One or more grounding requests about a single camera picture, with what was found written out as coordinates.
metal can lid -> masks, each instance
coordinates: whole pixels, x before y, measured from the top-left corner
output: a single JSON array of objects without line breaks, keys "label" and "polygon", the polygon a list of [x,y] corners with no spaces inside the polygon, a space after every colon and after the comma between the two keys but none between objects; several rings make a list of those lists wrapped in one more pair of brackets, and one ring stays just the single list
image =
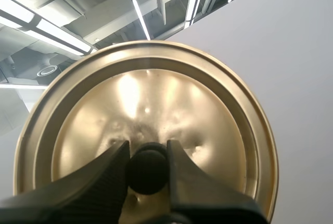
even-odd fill
[{"label": "metal can lid", "polygon": [[[135,152],[171,139],[207,174],[253,197],[271,220],[278,162],[262,108],[217,59],[166,41],[114,45],[52,82],[20,136],[15,193],[68,175],[117,141],[129,140]],[[168,211],[165,194],[129,191],[134,203],[125,204],[120,223]]]}]

